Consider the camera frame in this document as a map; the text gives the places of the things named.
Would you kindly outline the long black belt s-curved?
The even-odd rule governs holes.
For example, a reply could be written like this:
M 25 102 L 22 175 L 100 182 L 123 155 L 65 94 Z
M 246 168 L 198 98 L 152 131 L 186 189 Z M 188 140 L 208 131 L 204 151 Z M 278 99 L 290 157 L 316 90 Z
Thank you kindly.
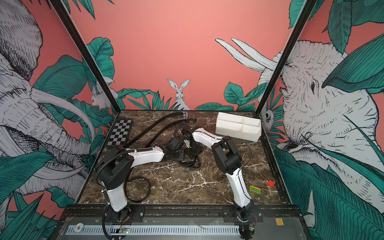
M 190 169 L 191 171 L 197 171 L 201 167 L 199 155 L 200 154 L 198 153 L 198 154 L 190 156 L 190 155 L 186 154 L 185 151 L 183 151 L 180 154 L 178 162 L 184 168 Z

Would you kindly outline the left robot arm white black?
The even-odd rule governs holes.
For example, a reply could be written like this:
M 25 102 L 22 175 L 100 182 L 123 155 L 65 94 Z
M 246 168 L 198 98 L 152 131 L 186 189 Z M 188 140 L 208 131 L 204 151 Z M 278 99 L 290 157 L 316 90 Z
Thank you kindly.
M 164 146 L 141 149 L 114 147 L 95 168 L 94 184 L 99 186 L 102 194 L 116 213 L 128 206 L 125 182 L 134 167 L 178 159 L 185 146 L 178 137 L 173 138 Z

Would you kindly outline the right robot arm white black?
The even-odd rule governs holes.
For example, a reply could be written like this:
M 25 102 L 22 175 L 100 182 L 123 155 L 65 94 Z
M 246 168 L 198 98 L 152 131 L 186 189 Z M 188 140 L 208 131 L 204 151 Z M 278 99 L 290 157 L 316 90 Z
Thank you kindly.
M 212 150 L 217 167 L 229 180 L 235 205 L 240 209 L 251 206 L 253 200 L 247 192 L 242 174 L 242 157 L 233 139 L 229 136 L 219 137 L 204 128 L 182 127 L 182 133 L 189 141 Z

